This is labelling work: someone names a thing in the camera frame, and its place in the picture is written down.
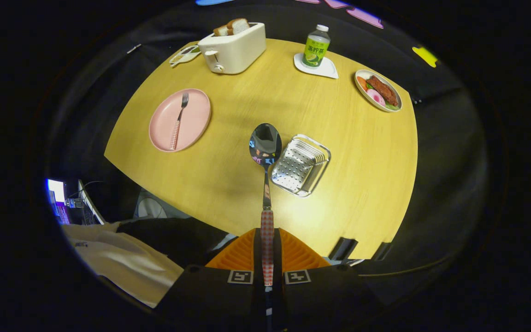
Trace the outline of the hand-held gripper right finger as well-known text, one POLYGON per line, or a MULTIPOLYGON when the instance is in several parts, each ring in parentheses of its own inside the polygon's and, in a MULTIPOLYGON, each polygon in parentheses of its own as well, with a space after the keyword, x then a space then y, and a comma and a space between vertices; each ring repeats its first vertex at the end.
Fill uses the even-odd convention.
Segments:
POLYGON ((281 228, 272 245, 274 331, 362 331, 385 309, 352 266, 330 264, 281 228))

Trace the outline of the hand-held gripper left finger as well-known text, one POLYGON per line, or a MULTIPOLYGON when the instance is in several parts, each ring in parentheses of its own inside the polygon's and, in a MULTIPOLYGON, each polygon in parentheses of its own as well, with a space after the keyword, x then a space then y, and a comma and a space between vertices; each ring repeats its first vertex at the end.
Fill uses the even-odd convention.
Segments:
POLYGON ((236 238, 208 265, 189 265, 154 312, 176 332, 265 332, 260 230, 236 238))

